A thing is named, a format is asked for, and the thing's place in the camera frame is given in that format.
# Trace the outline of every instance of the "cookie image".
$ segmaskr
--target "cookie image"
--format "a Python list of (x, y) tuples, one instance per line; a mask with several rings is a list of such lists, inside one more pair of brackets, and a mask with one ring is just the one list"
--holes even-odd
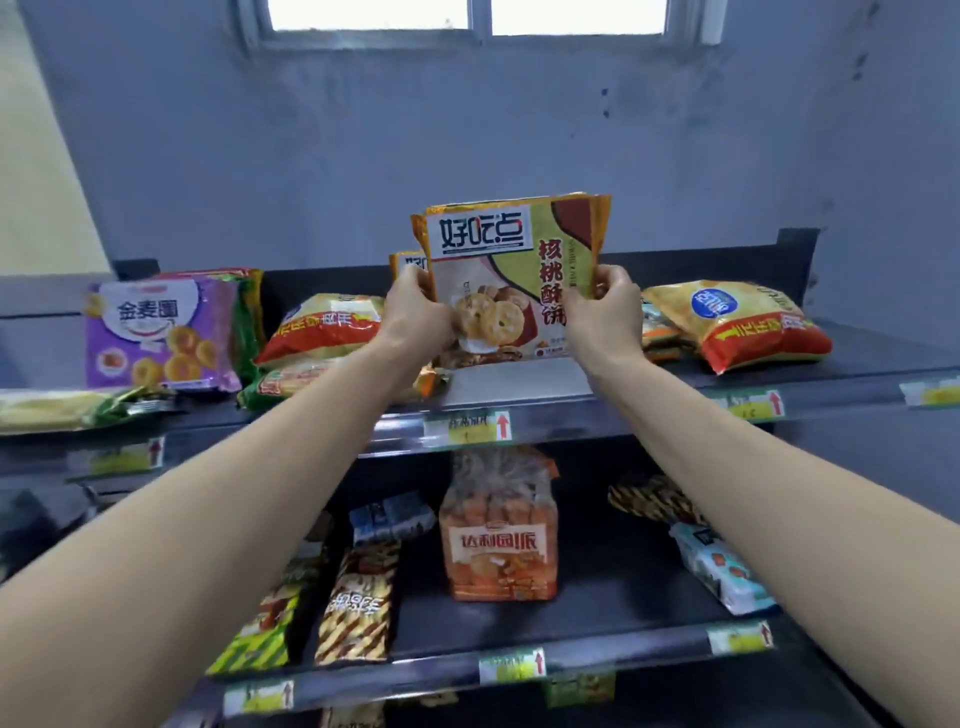
[(163, 365), (168, 381), (194, 381), (204, 375), (200, 362), (188, 353), (176, 353)]
[(133, 362), (130, 369), (130, 381), (138, 387), (159, 384), (163, 380), (163, 367), (149, 357)]
[(523, 333), (523, 310), (509, 301), (498, 301), (480, 317), (483, 338), (498, 347), (513, 344)]
[(217, 345), (208, 339), (204, 339), (197, 345), (194, 351), (197, 360), (207, 369), (217, 368)]
[(493, 308), (493, 299), (482, 293), (467, 293), (455, 307), (467, 339), (486, 338), (481, 320), (484, 313)]
[(167, 332), (167, 347), (173, 353), (191, 353), (200, 336), (191, 327), (173, 327)]
[(102, 319), (104, 317), (104, 308), (106, 307), (107, 302), (99, 293), (86, 294), (84, 313), (91, 319)]

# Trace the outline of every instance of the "cookie package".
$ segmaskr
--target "cookie package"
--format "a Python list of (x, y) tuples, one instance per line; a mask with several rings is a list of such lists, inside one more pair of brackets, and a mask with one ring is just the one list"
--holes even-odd
[(761, 361), (816, 361), (833, 348), (790, 298), (755, 283), (694, 280), (643, 297), (687, 334), (716, 374)]
[(462, 601), (552, 599), (557, 593), (553, 461), (536, 449), (453, 454), (440, 509), (444, 564)]
[(153, 280), (195, 278), (196, 276), (206, 276), (237, 284), (238, 291), (233, 304), (230, 331), (230, 361), (243, 383), (253, 381), (256, 377), (256, 365), (253, 361), (267, 340), (263, 334), (263, 308), (260, 303), (263, 271), (257, 268), (216, 268), (205, 271), (161, 273), (153, 276)]
[(565, 286), (593, 296), (609, 195), (429, 207), (412, 215), (434, 296), (459, 315), (447, 368), (566, 355)]
[(346, 356), (380, 331), (383, 299), (318, 293), (289, 311), (255, 363), (261, 370)]
[(86, 383), (236, 392), (230, 361), (236, 281), (196, 276), (91, 285)]
[(732, 615), (749, 615), (777, 602), (743, 560), (713, 529), (674, 523), (670, 536), (680, 547), (684, 565), (700, 579)]
[(314, 665), (387, 659), (399, 553), (396, 542), (347, 550), (320, 623)]

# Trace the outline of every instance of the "price tag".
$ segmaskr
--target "price tag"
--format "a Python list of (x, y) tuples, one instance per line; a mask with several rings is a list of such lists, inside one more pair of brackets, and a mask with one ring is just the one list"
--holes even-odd
[(428, 420), (423, 424), (423, 437), (428, 447), (456, 448), (510, 442), (514, 431), (508, 410), (466, 410)]
[(546, 658), (543, 656), (543, 648), (537, 647), (482, 658), (479, 670), (480, 685), (540, 680), (546, 677)]
[(752, 423), (774, 422), (786, 417), (783, 397), (776, 389), (728, 392), (712, 399), (735, 417)]
[(774, 635), (766, 620), (757, 624), (717, 627), (707, 630), (710, 652), (714, 655), (742, 655), (772, 649)]
[(908, 407), (960, 406), (960, 377), (942, 381), (912, 381), (900, 385)]
[(144, 443), (119, 448), (80, 449), (67, 453), (68, 481), (147, 473), (163, 467), (166, 439), (152, 437)]
[(294, 708), (294, 681), (247, 683), (224, 693), (224, 716), (250, 713), (280, 713)]

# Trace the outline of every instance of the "forearm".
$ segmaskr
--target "forearm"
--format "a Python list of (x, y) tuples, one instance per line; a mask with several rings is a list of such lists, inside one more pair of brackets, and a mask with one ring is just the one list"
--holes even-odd
[(778, 600), (910, 726), (960, 715), (960, 527), (738, 420), (641, 356), (595, 373)]
[(17, 665), (0, 681), (0, 713), (17, 725), (166, 718), (255, 612), (410, 383), (400, 355), (374, 341), (0, 590), (0, 653)]

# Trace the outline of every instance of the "window frame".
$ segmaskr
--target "window frame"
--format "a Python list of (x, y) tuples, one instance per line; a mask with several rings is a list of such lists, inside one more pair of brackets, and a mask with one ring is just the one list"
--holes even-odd
[(250, 51), (360, 51), (540, 47), (638, 50), (715, 45), (723, 33), (727, 0), (667, 0), (662, 34), (623, 36), (495, 36), (491, 0), (468, 4), (469, 28), (382, 31), (275, 31), (269, 0), (234, 0), (241, 36)]

